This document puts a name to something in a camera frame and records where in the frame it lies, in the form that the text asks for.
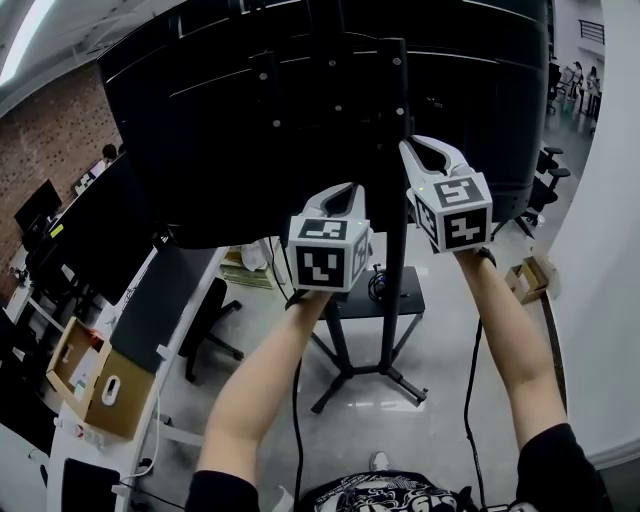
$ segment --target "ceiling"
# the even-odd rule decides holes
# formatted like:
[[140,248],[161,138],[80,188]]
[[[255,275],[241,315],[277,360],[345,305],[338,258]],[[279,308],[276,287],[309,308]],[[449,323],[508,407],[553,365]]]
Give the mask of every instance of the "ceiling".
[[[183,0],[55,0],[22,59],[0,87],[0,117],[35,90],[98,57]],[[0,64],[33,0],[0,0]]]

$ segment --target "railing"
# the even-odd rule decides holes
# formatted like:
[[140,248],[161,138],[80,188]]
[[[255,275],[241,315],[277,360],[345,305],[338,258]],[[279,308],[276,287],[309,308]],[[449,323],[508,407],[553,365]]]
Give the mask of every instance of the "railing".
[[604,44],[604,25],[580,20],[580,37]]

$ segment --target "ceiling light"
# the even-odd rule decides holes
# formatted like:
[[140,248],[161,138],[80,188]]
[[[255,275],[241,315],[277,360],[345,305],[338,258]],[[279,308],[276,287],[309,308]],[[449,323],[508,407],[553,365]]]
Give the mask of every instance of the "ceiling light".
[[0,85],[11,80],[16,74],[20,61],[22,61],[22,57],[24,57],[29,47],[29,43],[31,43],[33,36],[47,12],[49,12],[53,2],[55,2],[55,0],[35,0],[31,5],[29,12],[22,21],[22,25],[20,25],[20,30],[18,30],[16,38],[13,40],[7,59],[4,61],[4,67],[0,74]]

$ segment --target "sneaker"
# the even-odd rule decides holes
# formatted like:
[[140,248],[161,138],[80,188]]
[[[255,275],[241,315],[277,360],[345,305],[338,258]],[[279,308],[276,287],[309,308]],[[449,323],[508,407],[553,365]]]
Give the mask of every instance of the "sneaker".
[[370,471],[389,471],[389,457],[384,452],[375,452],[369,462]]

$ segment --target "person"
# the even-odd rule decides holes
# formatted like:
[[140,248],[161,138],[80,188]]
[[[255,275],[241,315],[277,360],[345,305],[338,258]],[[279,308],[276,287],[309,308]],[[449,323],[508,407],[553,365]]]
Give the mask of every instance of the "person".
[[[475,250],[455,256],[511,404],[520,449],[518,505],[511,510],[602,510],[598,475],[567,423],[549,343],[488,259]],[[260,443],[288,394],[296,366],[329,299],[328,293],[308,292],[291,306],[220,392],[191,481],[188,512],[258,510]],[[370,470],[311,490],[296,510],[477,510],[470,502],[470,488],[451,492],[421,474],[392,470],[384,453],[375,454]]]
[[587,89],[591,89],[596,86],[598,82],[598,70],[595,66],[591,66],[591,71],[587,76]]
[[116,158],[118,158],[116,147],[113,144],[107,144],[102,148],[102,158],[91,168],[91,174],[97,178],[107,170],[107,167],[109,167]]
[[582,65],[578,61],[575,61],[574,65],[575,68],[572,70],[573,78],[571,79],[571,96],[575,99],[578,96],[576,93],[576,89],[578,88],[578,86],[582,85],[584,76],[582,76]]
[[595,66],[591,66],[591,72],[587,77],[587,91],[589,92],[587,116],[592,117],[595,115],[597,102],[600,99],[600,80],[598,79],[598,70]]
[[113,144],[107,144],[102,148],[102,161],[106,167],[109,167],[116,158],[118,158],[118,151]]

